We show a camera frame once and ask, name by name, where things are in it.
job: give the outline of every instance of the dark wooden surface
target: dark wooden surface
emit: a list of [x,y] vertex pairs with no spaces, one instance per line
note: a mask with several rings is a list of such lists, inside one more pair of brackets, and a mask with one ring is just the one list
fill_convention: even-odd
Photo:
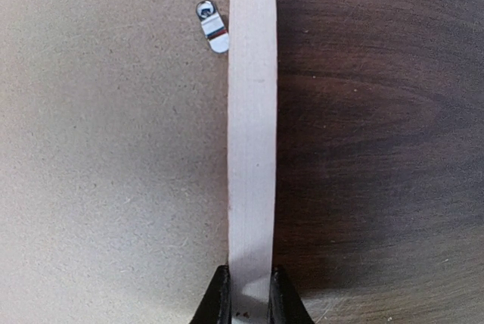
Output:
[[278,0],[275,262],[319,323],[484,322],[484,0]]

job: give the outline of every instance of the small metal tag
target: small metal tag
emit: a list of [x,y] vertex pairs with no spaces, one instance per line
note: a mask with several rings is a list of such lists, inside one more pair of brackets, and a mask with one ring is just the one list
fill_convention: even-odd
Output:
[[214,2],[202,1],[197,5],[197,15],[202,24],[206,40],[215,53],[228,51],[228,31]]

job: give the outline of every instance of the beige surface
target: beige surface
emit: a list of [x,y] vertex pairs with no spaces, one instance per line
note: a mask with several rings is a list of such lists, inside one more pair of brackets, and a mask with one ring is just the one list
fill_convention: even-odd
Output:
[[198,1],[0,0],[1,323],[194,312],[227,236],[227,61]]

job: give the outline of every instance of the black clamp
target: black clamp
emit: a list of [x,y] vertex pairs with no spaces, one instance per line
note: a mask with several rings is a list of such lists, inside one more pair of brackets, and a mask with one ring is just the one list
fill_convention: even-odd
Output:
[[[230,272],[219,266],[190,324],[231,324]],[[268,324],[314,324],[282,266],[271,275]]]

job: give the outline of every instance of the wooden stick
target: wooden stick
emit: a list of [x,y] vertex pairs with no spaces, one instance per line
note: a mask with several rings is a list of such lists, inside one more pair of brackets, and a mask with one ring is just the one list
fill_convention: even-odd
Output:
[[275,205],[276,0],[231,0],[228,262],[232,313],[267,323]]

